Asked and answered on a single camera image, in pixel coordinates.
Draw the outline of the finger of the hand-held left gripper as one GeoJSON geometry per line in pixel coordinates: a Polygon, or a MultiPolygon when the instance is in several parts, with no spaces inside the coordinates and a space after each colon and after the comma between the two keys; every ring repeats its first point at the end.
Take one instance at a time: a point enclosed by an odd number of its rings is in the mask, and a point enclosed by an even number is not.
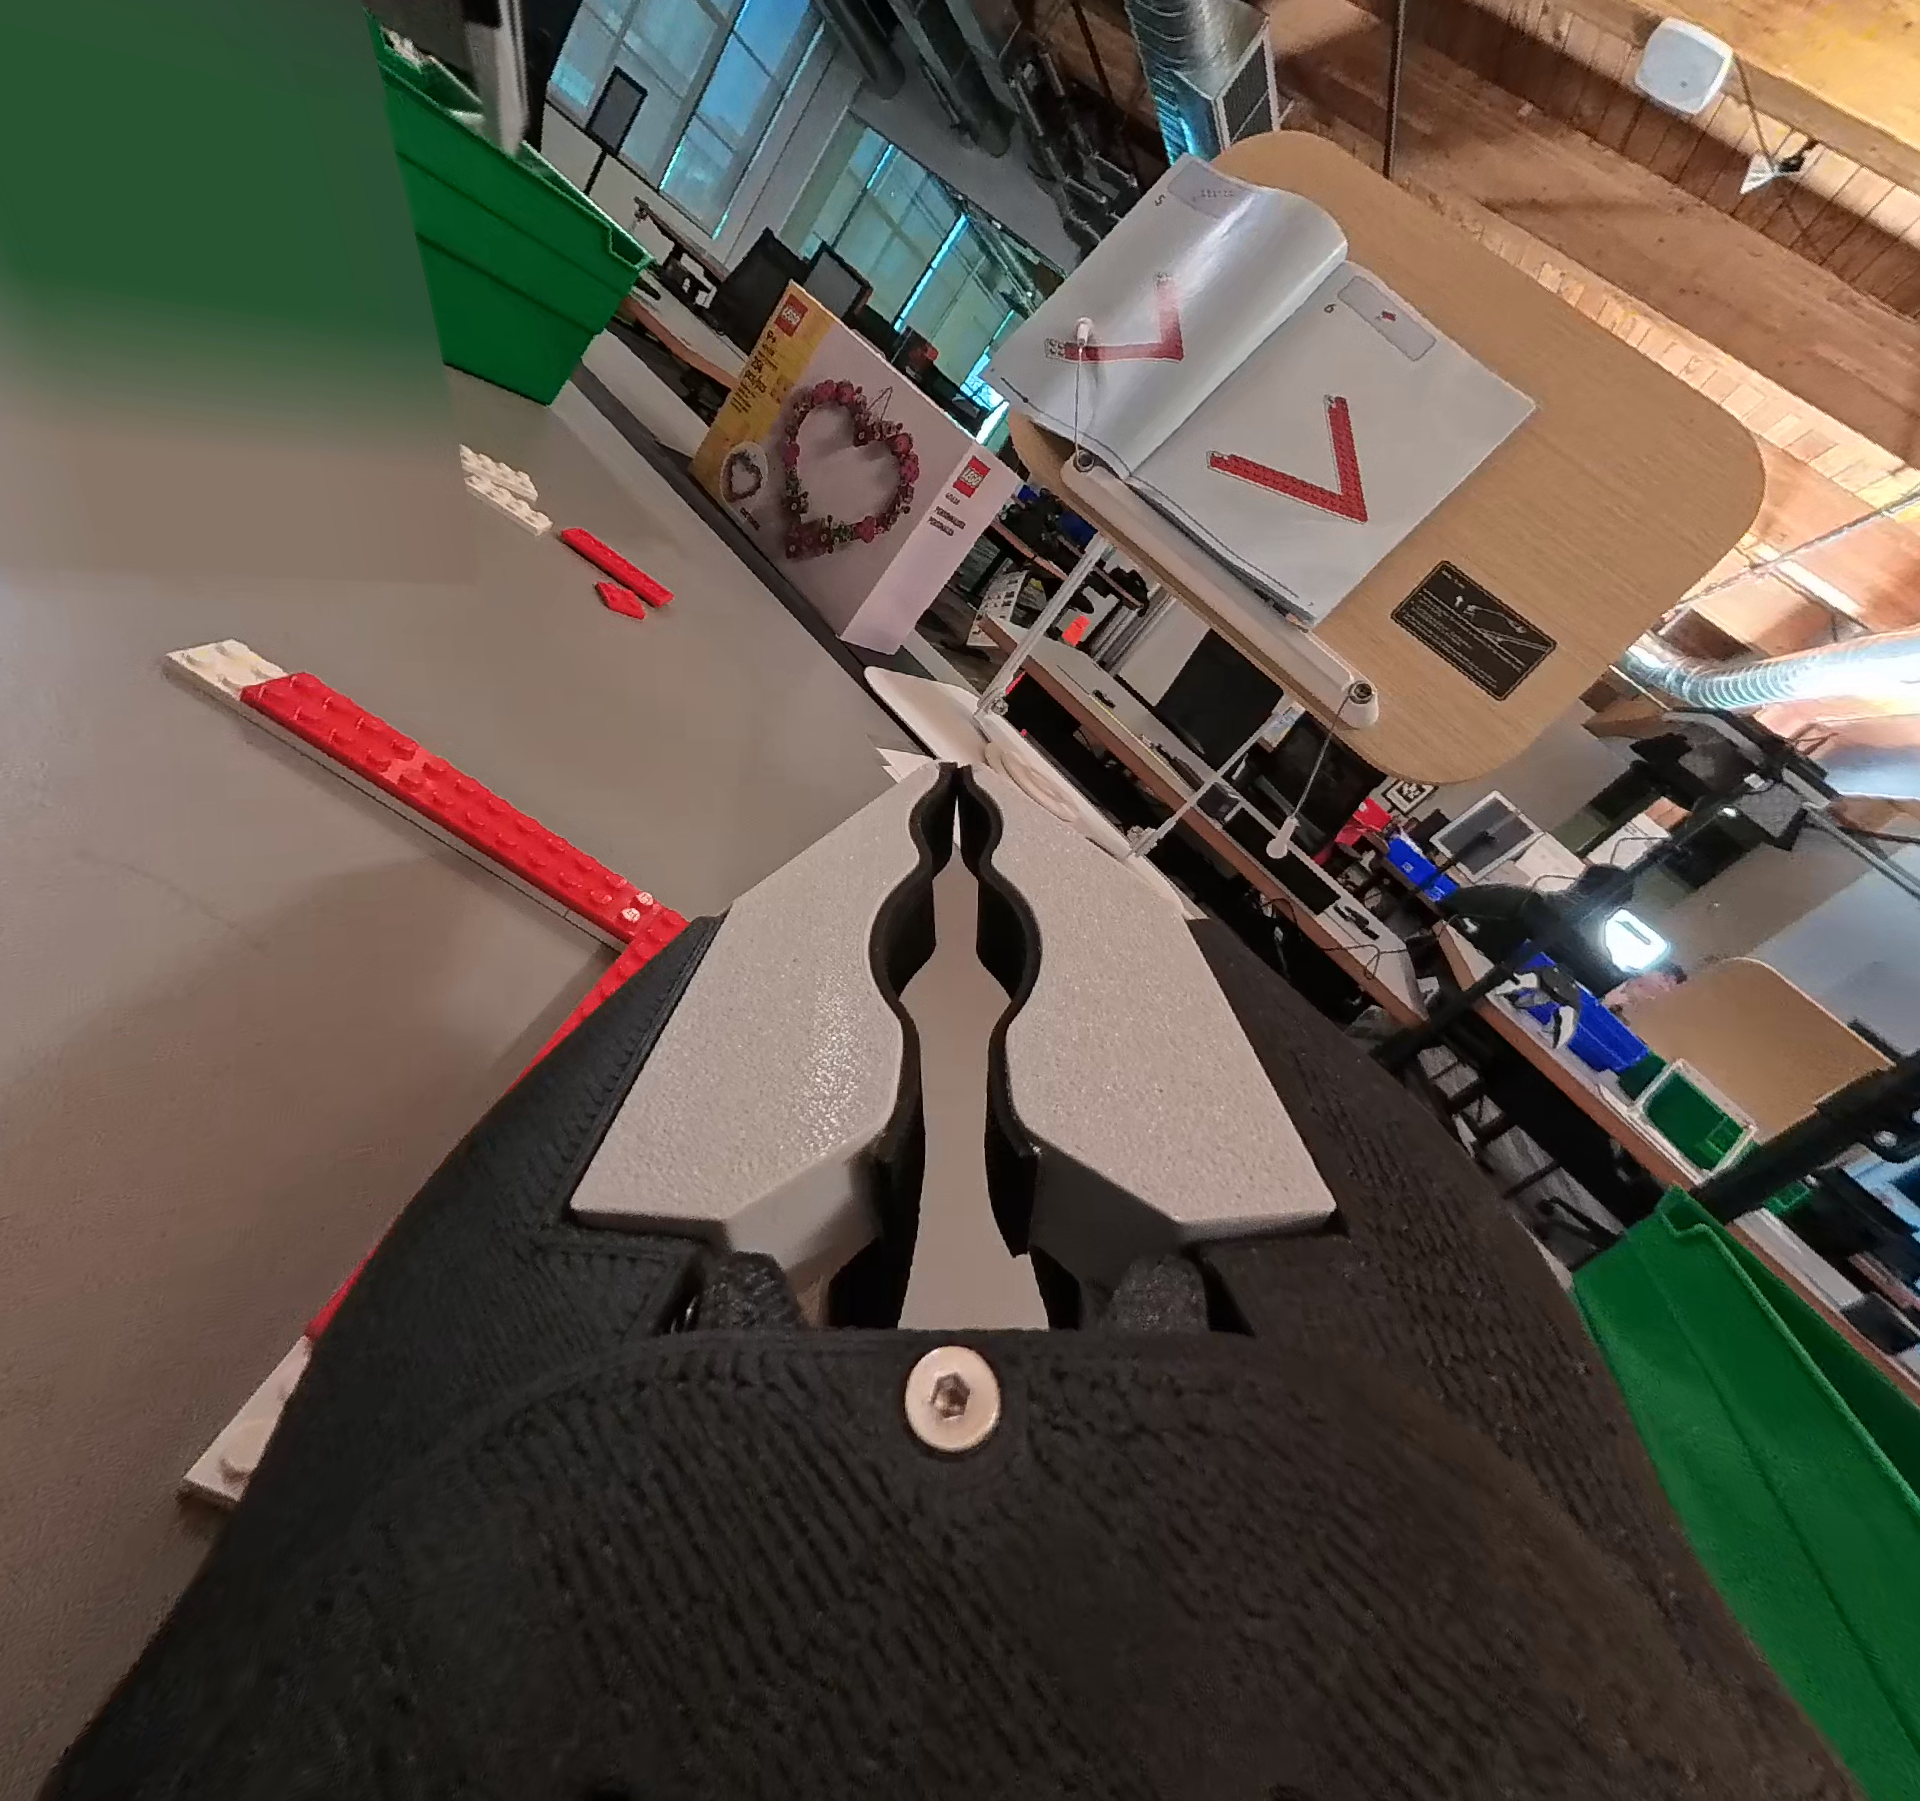
{"type": "Polygon", "coordinates": [[[488,19],[468,19],[468,55],[483,131],[503,155],[520,155],[532,117],[523,0],[493,0],[488,19]]]}

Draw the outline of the wooden book stand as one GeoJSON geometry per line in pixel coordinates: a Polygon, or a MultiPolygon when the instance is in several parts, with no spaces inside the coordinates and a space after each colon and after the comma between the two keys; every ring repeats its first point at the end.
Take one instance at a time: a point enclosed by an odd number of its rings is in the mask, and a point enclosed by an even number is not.
{"type": "Polygon", "coordinates": [[[1007,407],[1019,466],[1378,776],[1487,782],[1739,544],[1762,507],[1759,447],[1329,141],[1262,134],[1213,168],[1337,216],[1347,256],[1532,417],[1314,626],[1007,407]]]}

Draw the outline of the white lego plates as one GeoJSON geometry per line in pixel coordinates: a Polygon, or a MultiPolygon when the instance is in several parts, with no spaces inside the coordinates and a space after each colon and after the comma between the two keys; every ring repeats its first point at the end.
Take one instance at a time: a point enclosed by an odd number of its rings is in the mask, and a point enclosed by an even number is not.
{"type": "Polygon", "coordinates": [[[553,533],[553,519],[539,511],[539,493],[532,474],[468,444],[460,444],[460,471],[468,495],[509,516],[517,529],[533,536],[553,533]]]}

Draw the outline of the green plastic bin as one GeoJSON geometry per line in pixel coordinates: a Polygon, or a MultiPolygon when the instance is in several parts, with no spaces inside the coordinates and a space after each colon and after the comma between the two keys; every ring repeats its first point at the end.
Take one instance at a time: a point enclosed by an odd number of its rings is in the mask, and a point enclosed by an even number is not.
{"type": "Polygon", "coordinates": [[[1745,1635],[1870,1799],[1914,1799],[1917,1401],[1681,1189],[1572,1285],[1745,1635]]]}
{"type": "Polygon", "coordinates": [[[450,68],[369,34],[441,359],[550,407],[651,256],[538,149],[496,147],[450,68]]]}

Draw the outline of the red v-shaped lego assembly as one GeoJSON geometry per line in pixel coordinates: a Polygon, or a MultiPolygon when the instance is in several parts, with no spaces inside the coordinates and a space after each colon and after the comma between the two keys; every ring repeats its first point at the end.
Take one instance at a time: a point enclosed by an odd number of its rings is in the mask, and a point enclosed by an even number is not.
{"type": "Polygon", "coordinates": [[[673,943],[693,936],[706,948],[720,930],[717,918],[688,921],[308,672],[283,672],[235,639],[168,651],[161,662],[181,686],[268,732],[614,952],[608,972],[550,1034],[532,1070],[673,943]]]}

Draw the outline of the white ceiling access point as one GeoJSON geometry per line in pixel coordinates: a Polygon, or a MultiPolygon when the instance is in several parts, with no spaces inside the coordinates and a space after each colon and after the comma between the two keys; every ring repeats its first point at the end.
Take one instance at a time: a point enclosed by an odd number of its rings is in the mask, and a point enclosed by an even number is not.
{"type": "Polygon", "coordinates": [[[1662,19],[1636,55],[1632,88],[1642,101],[1697,119],[1720,101],[1736,64],[1727,40],[1687,19],[1662,19]]]}

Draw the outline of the silver ventilation duct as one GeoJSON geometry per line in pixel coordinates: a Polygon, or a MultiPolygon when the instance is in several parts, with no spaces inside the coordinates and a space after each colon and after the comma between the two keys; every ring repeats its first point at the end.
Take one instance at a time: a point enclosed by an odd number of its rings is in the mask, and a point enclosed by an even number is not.
{"type": "Polygon", "coordinates": [[[1276,125],[1267,19],[1247,0],[1121,0],[1168,159],[1217,159],[1276,125]]]}
{"type": "Polygon", "coordinates": [[[1666,639],[1642,635],[1617,668],[1626,680],[1665,693],[1687,711],[1750,714],[1781,705],[1888,699],[1917,705],[1917,626],[1861,635],[1788,657],[1706,662],[1666,639]]]}

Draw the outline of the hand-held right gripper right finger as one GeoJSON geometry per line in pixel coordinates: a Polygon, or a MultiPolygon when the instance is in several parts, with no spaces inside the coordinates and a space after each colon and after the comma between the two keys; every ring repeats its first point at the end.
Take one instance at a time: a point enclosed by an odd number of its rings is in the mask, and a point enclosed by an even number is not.
{"type": "Polygon", "coordinates": [[[1000,1234],[1048,1322],[1097,1322],[1137,1265],[1319,1234],[1337,1198],[1176,891],[1000,773],[963,779],[1000,1234]]]}

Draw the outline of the lego instruction booklet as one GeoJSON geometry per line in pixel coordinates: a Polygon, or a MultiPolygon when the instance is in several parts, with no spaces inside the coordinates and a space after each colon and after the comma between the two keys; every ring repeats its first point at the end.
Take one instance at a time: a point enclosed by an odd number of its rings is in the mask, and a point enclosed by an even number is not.
{"type": "Polygon", "coordinates": [[[1337,216],[1194,155],[1003,341],[991,383],[1305,626],[1535,411],[1361,268],[1337,216]]]}

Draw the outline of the small green bin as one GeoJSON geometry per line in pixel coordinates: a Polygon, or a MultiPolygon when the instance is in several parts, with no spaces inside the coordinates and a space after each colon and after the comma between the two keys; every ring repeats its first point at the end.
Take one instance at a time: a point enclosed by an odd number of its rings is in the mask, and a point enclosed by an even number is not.
{"type": "Polygon", "coordinates": [[[1645,1082],[1635,1094],[1636,1115],[1697,1173],[1739,1163],[1759,1145],[1756,1121],[1687,1063],[1645,1055],[1632,1076],[1645,1082]]]}

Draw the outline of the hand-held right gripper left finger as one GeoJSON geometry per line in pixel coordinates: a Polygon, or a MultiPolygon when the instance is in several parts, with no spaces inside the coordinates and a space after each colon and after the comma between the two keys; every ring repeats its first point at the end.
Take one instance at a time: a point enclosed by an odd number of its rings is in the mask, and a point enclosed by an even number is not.
{"type": "Polygon", "coordinates": [[[936,948],[958,768],[925,763],[712,924],[575,1219],[766,1255],[830,1324],[898,1324],[925,1185],[903,987],[936,948]]]}

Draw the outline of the yellow lego set box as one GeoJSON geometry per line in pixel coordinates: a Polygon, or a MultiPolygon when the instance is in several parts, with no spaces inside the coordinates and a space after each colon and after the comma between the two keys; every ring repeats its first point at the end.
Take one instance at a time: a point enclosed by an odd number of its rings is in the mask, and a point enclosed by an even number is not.
{"type": "Polygon", "coordinates": [[[693,481],[855,651],[894,657],[1024,481],[787,283],[693,481]]]}

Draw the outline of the wooden board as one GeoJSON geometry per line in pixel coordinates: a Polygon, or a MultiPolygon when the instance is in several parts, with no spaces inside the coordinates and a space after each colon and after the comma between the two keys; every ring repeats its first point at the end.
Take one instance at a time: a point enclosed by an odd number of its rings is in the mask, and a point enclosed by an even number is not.
{"type": "Polygon", "coordinates": [[[1727,957],[1686,984],[1618,1005],[1635,1034],[1681,1063],[1775,1140],[1826,1098],[1896,1063],[1753,957],[1727,957]]]}

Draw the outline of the long red lego plate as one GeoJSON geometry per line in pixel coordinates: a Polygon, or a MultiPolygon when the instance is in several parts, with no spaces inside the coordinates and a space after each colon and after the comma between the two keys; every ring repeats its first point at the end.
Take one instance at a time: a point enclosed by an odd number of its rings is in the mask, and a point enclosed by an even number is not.
{"type": "Polygon", "coordinates": [[[573,524],[559,532],[559,541],[582,562],[588,562],[588,568],[599,572],[599,583],[617,583],[633,589],[651,611],[667,608],[676,599],[666,586],[658,586],[651,572],[635,568],[630,557],[624,557],[593,532],[573,524]]]}

